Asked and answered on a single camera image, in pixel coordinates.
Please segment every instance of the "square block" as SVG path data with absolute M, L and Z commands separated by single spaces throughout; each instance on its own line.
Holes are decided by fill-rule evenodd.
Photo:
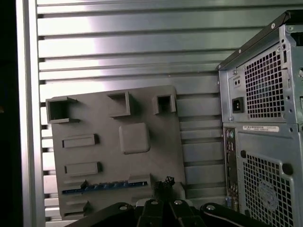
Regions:
M 125 155 L 145 153 L 151 149 L 148 128 L 145 123 L 120 126 L 119 138 L 121 151 Z

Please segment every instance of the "dark background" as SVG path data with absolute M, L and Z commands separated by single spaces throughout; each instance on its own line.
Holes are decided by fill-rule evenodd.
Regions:
M 0 225 L 9 223 L 9 226 L 22 226 L 21 151 L 15 1 L 2 1 L 1 8 L 0 106 L 4 109 L 4 113 L 0 113 L 0 152 L 2 166 L 2 217 L 0 218 Z

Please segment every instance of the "ventilation grille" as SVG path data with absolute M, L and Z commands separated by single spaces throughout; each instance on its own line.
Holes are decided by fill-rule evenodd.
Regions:
M 293 227 L 290 183 L 279 165 L 247 155 L 244 162 L 246 207 L 252 218 L 274 227 Z
M 280 55 L 271 52 L 248 65 L 244 73 L 250 117 L 281 117 L 285 108 Z

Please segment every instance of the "blue strip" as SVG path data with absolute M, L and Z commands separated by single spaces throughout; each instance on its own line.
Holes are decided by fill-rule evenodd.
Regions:
M 136 183 L 128 183 L 127 181 L 119 181 L 112 183 L 99 183 L 99 184 L 89 184 L 85 185 L 80 189 L 71 189 L 62 191 L 63 194 L 71 194 L 71 193 L 84 193 L 84 192 L 92 192 L 92 191 L 104 191 L 104 190 L 114 190 L 121 188 L 134 188 L 134 187 L 142 187 L 146 186 L 147 182 L 136 182 Z

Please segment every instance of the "aluminum frame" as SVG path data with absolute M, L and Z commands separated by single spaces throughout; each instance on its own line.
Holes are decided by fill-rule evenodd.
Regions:
M 23 225 L 45 226 L 35 0 L 16 2 Z

